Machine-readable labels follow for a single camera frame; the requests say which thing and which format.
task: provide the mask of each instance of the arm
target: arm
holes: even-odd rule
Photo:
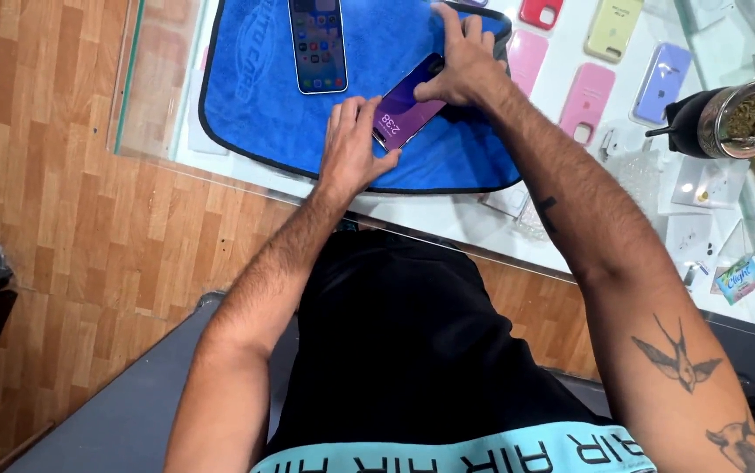
[[[354,98],[333,108],[319,183],[240,273],[205,327],[176,411],[165,471],[246,472],[260,459],[272,349],[351,200],[398,163],[400,151],[372,155],[379,103]]]
[[[661,471],[755,472],[755,427],[719,341],[632,198],[550,123],[492,58],[478,18],[445,19],[446,68],[416,99],[476,105],[493,123],[579,283],[615,419]]]

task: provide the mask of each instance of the swallow tattoo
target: swallow tattoo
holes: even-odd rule
[[[687,342],[684,340],[684,328],[681,327],[681,319],[678,318],[678,331],[680,333],[678,341],[673,340],[669,336],[666,330],[664,330],[661,321],[657,319],[657,315],[653,314],[657,326],[661,328],[661,332],[666,336],[669,344],[675,349],[675,356],[671,357],[659,349],[656,349],[649,343],[632,337],[632,341],[635,342],[637,348],[643,351],[643,354],[654,364],[661,373],[664,373],[670,380],[678,380],[688,393],[693,394],[693,390],[698,383],[707,381],[713,370],[719,366],[722,362],[721,358],[703,361],[701,363],[693,364],[690,362],[687,356]]]
[[[746,419],[742,423],[726,425],[719,432],[706,430],[707,439],[719,445],[719,451],[742,473],[755,473],[755,446],[748,441],[754,436]]]

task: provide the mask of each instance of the red phone case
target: red phone case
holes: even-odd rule
[[[520,6],[520,21],[541,29],[552,29],[558,21],[562,4],[564,0],[524,0],[524,4]],[[548,24],[540,20],[540,13],[544,11],[544,8],[550,8],[553,11],[552,23]]]

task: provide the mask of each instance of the wooden floor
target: wooden floor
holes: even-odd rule
[[[19,294],[0,339],[0,458],[227,288],[294,210],[105,151],[125,8],[0,0],[0,244]],[[540,364],[597,377],[575,285],[478,261]]]

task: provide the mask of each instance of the lilac phone case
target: lilac phone case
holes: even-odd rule
[[[670,43],[659,45],[643,87],[637,94],[632,115],[641,120],[665,124],[667,120],[663,111],[678,99],[691,60],[687,49]]]

